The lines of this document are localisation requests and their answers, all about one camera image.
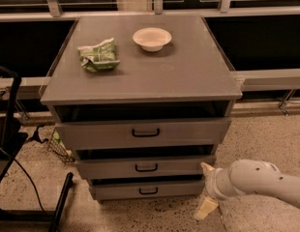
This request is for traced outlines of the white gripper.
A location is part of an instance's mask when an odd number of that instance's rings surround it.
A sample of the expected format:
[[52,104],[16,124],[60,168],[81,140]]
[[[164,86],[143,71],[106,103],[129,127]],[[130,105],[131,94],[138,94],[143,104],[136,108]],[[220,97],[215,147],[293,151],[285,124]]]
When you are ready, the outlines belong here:
[[212,212],[214,212],[219,203],[216,200],[227,200],[228,191],[230,188],[230,181],[228,179],[226,168],[216,168],[206,162],[201,164],[205,175],[205,188],[199,196],[198,206],[195,210],[194,218],[196,220],[206,219]]

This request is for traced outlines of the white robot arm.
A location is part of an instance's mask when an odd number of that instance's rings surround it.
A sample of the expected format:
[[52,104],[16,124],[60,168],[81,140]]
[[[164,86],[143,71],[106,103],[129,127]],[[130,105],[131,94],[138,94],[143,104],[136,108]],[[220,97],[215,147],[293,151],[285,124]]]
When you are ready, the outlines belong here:
[[205,179],[196,220],[205,219],[220,201],[251,194],[274,197],[300,209],[300,177],[285,175],[271,162],[239,159],[227,168],[200,165]]

